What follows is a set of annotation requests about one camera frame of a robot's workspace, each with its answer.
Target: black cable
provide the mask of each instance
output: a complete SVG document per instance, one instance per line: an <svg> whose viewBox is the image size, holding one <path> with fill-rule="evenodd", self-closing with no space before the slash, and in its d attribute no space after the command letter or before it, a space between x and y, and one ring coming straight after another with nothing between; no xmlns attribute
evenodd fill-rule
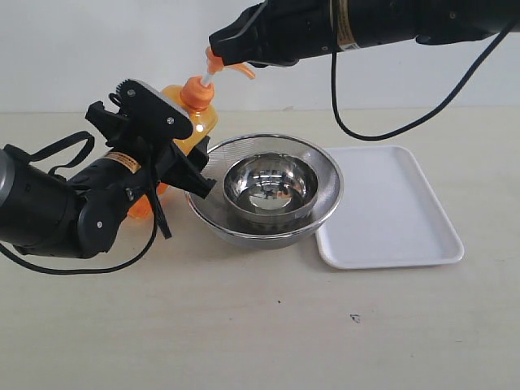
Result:
<svg viewBox="0 0 520 390"><path fill-rule="evenodd" d="M333 18L332 26L333 26L333 36L334 39L337 39L338 36L338 18L337 16L340 13L339 0L332 0L334 2L335 9L335 17ZM356 138L360 141L385 141L390 138L399 136L421 124L426 123L428 120L432 119L436 115L438 115L444 108L446 108L453 99L462 91L462 89L466 86L470 78L474 75L474 73L479 69L479 67L484 63L484 61L489 57L489 55L498 47L498 45L511 33L513 28L517 25L520 18L516 18L510 24L508 24L491 42L491 44L486 48L486 50L474 61L471 65L470 69L467 73L462 77L457 86L453 89L453 91L432 111L428 114L424 115L422 118L415 120L414 122L407 124L402 128L398 128L393 132L388 132L386 134L380 136L363 136L351 131L347 126L343 123L340 117L340 112L338 110L338 101L337 101L337 49L334 49L332 52L332 65L331 65L331 93L332 93L332 109L334 111L334 116L336 118L336 122L340 126L340 128L349 136Z"/></svg>
<svg viewBox="0 0 520 390"><path fill-rule="evenodd" d="M35 271L41 274L46 275L59 275L59 276L70 276L70 275L100 275L100 274L110 274L114 273L116 271L121 271L124 268L128 268L141 260L150 250L152 245L155 242L155 239L157 237L158 233L158 207L159 207L159 199L157 196L157 192L154 190L154 180L153 180L153 172L154 169L153 164L151 163L151 158L149 158L148 161L149 166L149 174L148 174L148 182L149 182L149 192L147 193L147 197L149 199L149 203L152 207L152 211L154 212L154 228L152 230L152 235L150 239L148 240L148 243L146 244L145 248L132 260L120 264L118 266L113 266L111 268L102 268L102 269L85 269L85 270L54 270L52 268L45 268L43 266L37 266L35 264L32 264L30 262L26 262L22 258L16 256L14 253L12 253L8 248L6 248L4 245L0 244L0 253L2 253L4 256L9 258L11 261L15 262L19 266L22 266L23 268L27 268L30 271Z"/></svg>

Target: white wall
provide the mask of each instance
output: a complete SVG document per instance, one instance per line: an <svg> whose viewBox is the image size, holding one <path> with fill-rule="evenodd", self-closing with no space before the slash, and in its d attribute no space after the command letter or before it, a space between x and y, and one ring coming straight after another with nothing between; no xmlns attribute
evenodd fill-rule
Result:
<svg viewBox="0 0 520 390"><path fill-rule="evenodd" d="M157 89L205 68L207 37L255 0L16 0L0 2L0 111L84 111L123 79ZM413 42L340 56L340 104L432 106L488 43ZM520 104L520 37L511 36L457 105ZM328 109L330 58L217 80L220 110Z"/></svg>

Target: bowl rim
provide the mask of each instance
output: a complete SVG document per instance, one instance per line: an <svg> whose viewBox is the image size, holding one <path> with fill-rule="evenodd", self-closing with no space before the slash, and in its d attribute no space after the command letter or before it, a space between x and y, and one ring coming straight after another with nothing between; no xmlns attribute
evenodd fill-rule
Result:
<svg viewBox="0 0 520 390"><path fill-rule="evenodd" d="M237 162L233 163L229 167L229 169L227 169L226 174L224 175L224 181L223 181L223 196L224 196L224 199L226 200L226 202L228 203L228 205L230 205L234 210L237 210L238 212L242 213L243 215L249 215L251 217L256 217L258 219L265 219L265 220L269 220L271 218L270 215L255 214L255 213L253 213L251 211L244 210L243 208L239 207L228 196L228 192L226 191L226 179L228 178L229 173L232 171L233 168L237 167L239 164L243 163L245 160L251 160L254 157L262 156L264 154L278 154L278 155L283 155L283 156L290 157L290 158L292 158L294 160L298 160L300 163L305 164L310 169L310 171L312 172L313 177L314 177L314 179L316 181L316 184L317 184L316 188L314 188L314 193L313 193L312 197L310 198L310 201L308 201L305 205L303 205L302 207L300 207L300 208L298 208L296 210L293 210L293 211L288 211L288 212L282 213L282 214L276 214L275 217L276 218L288 217L289 215L297 214L299 211L301 212L302 209L304 209L304 210L307 210L309 208L312 209L312 207L314 207L314 204L318 200L317 196L318 196L318 193L319 193L319 189L321 188L321 180L319 179L318 174L316 173L316 170L307 161L304 161L303 159L298 158L296 156L293 156L293 155L291 155L289 153L281 153L281 152L254 153L254 154L251 154L249 156L245 156L240 161L237 161Z"/></svg>
<svg viewBox="0 0 520 390"><path fill-rule="evenodd" d="M256 241L283 240L283 239L287 239L287 238L290 238L293 236L300 235L302 233L308 232L315 228L319 228L321 225L323 225L323 223L327 219L329 219L332 214L334 214L334 212L340 205L340 203L343 199L344 193L345 193L345 178L343 177L343 174L341 172L341 168L340 168L340 165L338 164L338 162L324 148L322 148L321 146L317 146L316 144L314 144L312 142L304 140L303 138L279 134L279 133L268 133L268 132L261 132L258 134L246 134L246 135L242 135L242 136L234 136L227 140L221 141L217 145L209 148L208 155L211 154L212 152L216 151L217 149L222 148L225 145L228 145L228 144L231 144L231 143L237 142L237 141L248 140L251 138L280 138L280 139L285 139L288 141L295 141L295 142L301 143L303 145L309 146L311 149L316 150L317 152L322 154L332 164L332 166L336 170L336 174L338 176L338 181L339 181L339 187L340 187L338 196L336 197L336 200L334 201L332 206L329 208L327 213L325 213L321 218L317 219L313 223L311 223L307 226L304 226L304 227L300 227L298 229L294 229L290 232L272 234L272 235L248 234L248 233L236 232L231 229L227 229L225 227L219 226L216 223L210 221L207 217L202 215L201 212L195 206L195 204L193 202L193 194L185 191L184 195L186 196L188 204L189 204L190 208L192 209L192 211L195 213L195 215L202 221L206 222L213 229L216 229L219 232L223 232L225 234L228 234L228 235L234 236L234 237L238 237L238 238L253 239Z"/></svg>

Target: dark spot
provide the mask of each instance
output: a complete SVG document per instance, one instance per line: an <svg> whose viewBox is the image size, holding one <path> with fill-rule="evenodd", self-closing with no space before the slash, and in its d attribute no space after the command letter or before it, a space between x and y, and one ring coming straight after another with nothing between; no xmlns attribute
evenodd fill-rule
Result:
<svg viewBox="0 0 520 390"><path fill-rule="evenodd" d="M361 323L361 315L359 315L359 314L351 314L351 315L350 315L350 318L351 318L355 323Z"/></svg>

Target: bottle pump head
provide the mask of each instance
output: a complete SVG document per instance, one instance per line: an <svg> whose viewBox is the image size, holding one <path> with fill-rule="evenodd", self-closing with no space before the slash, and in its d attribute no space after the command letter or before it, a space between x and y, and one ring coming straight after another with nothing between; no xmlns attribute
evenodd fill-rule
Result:
<svg viewBox="0 0 520 390"><path fill-rule="evenodd" d="M215 97L215 87L211 80L217 72L227 68L224 66L223 60L213 54L210 47L206 49L206 57L208 66L206 74L190 78L180 91L180 96L184 103L197 111L203 111L210 106L211 101ZM251 80L256 77L254 72L243 63L231 65L228 68L245 74Z"/></svg>

